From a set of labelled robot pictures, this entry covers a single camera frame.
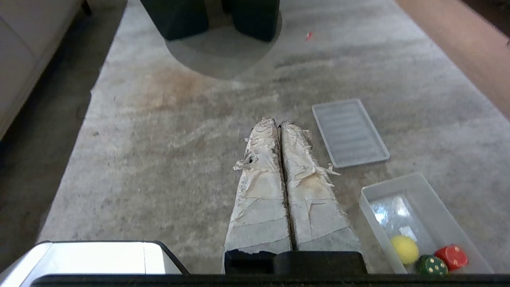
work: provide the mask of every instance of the wooden floor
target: wooden floor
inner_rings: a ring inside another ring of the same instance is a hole
[[[396,2],[510,119],[508,37],[458,0]]]

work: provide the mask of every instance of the small red object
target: small red object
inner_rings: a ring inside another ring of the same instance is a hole
[[[458,245],[452,244],[445,246],[434,253],[446,263],[449,271],[459,269],[468,264],[468,256]]]

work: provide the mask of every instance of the white plastic tray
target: white plastic tray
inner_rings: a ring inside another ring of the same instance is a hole
[[[317,104],[312,111],[334,167],[390,158],[360,99]]]
[[[414,267],[405,267],[390,243],[399,234],[413,238],[420,255],[433,254],[446,245],[459,245],[469,264],[453,273],[494,273],[419,173],[363,187],[360,208],[395,273],[414,273]]]

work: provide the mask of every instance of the paper-wrapped object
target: paper-wrapped object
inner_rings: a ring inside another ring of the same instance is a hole
[[[243,160],[236,201],[225,239],[225,251],[246,253],[291,250],[285,184],[280,162],[279,134],[271,118],[251,131]]]
[[[350,228],[329,181],[328,173],[337,173],[318,165],[309,131],[284,122],[281,137],[290,221],[297,249],[360,251],[359,239]]]

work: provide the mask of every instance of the die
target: die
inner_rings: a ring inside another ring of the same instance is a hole
[[[466,253],[459,246],[452,244],[445,246],[434,253],[441,258],[448,266],[448,270],[453,271],[468,264]]]
[[[448,267],[438,257],[433,255],[422,255],[416,263],[416,271],[419,274],[435,274],[446,275],[448,274]]]

